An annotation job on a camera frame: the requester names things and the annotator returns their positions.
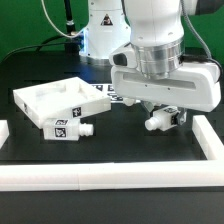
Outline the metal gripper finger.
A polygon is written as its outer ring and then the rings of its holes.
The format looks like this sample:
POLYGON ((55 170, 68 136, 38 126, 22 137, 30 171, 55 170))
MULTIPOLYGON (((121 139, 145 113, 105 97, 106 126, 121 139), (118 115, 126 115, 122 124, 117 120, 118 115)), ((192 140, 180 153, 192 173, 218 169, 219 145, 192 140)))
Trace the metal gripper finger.
POLYGON ((187 110, 185 108, 182 108, 177 115, 177 124, 178 125, 183 125, 186 122, 186 117, 187 117, 187 110))
POLYGON ((155 105, 152 102, 148 102, 148 101, 142 101, 141 105, 145 109, 145 111, 147 112, 147 115, 149 117, 151 117, 152 114, 153 114, 153 111, 155 109, 155 105))

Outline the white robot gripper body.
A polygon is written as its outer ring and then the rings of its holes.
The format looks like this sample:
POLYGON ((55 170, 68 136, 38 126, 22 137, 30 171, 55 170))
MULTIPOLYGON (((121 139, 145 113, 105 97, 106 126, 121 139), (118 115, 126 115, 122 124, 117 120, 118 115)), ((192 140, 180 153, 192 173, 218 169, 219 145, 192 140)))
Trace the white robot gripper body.
POLYGON ((205 112, 212 111, 221 100, 221 70, 213 61, 185 56, 180 67, 170 71, 166 78, 154 78, 142 74, 130 44, 115 50, 109 60, 113 88, 124 98, 205 112), (126 66, 114 64, 116 53, 126 55, 126 66))

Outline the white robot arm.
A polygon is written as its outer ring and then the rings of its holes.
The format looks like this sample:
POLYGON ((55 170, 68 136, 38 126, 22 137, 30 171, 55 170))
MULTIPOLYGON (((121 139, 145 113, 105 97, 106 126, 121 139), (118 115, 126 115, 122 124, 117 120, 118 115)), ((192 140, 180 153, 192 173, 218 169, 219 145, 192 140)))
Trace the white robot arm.
POLYGON ((130 41, 110 55, 115 92, 128 106, 140 100, 153 113, 149 130, 183 123, 188 109, 210 112, 220 102, 222 69, 207 53, 184 53, 191 15, 216 12, 224 0, 122 0, 130 41))

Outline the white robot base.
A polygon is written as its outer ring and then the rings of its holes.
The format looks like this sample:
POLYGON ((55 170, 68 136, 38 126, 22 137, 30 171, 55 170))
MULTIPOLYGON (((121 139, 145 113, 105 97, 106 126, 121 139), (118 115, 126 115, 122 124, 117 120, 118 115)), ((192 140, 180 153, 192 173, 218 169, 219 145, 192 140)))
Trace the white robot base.
POLYGON ((88 13, 80 59, 93 65, 109 65, 109 55, 130 40, 121 0, 88 0, 88 13))

